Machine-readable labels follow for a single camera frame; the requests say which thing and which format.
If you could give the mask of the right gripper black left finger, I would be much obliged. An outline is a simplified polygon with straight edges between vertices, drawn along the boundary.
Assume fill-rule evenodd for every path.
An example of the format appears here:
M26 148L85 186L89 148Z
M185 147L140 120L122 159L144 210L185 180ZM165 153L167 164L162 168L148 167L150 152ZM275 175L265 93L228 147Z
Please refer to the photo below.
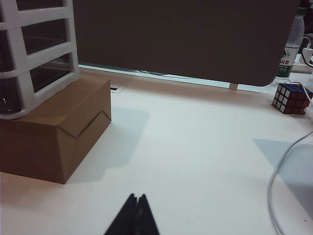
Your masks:
M132 193L105 232L105 235L131 235L137 198Z

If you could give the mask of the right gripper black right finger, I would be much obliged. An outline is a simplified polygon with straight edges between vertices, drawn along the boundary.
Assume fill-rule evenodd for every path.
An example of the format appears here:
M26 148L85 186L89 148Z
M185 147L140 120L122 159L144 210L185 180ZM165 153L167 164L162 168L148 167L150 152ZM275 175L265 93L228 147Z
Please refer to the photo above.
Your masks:
M149 206L147 197L143 194L137 201L134 216L134 235L159 235L157 224Z

